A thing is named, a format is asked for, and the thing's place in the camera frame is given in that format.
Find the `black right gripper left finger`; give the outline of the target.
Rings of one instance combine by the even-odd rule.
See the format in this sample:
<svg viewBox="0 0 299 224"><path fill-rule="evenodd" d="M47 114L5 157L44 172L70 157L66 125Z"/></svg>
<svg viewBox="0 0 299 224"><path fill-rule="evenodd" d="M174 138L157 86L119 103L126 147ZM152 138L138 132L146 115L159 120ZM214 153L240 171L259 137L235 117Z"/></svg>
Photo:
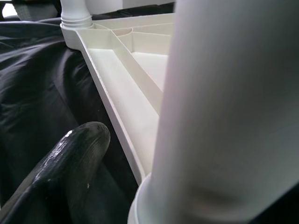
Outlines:
<svg viewBox="0 0 299 224"><path fill-rule="evenodd" d="M87 224L90 187L107 152L100 122L70 130L25 177L0 210L2 224Z"/></svg>

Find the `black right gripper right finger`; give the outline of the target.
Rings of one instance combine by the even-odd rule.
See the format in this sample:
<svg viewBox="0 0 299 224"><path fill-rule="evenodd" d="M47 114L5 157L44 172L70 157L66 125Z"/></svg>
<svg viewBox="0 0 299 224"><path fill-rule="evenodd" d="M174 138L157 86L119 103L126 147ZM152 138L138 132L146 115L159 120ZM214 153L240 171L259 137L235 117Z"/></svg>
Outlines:
<svg viewBox="0 0 299 224"><path fill-rule="evenodd" d="M283 195L272 206L261 213L255 224L298 224L299 223L299 185Z"/></svg>

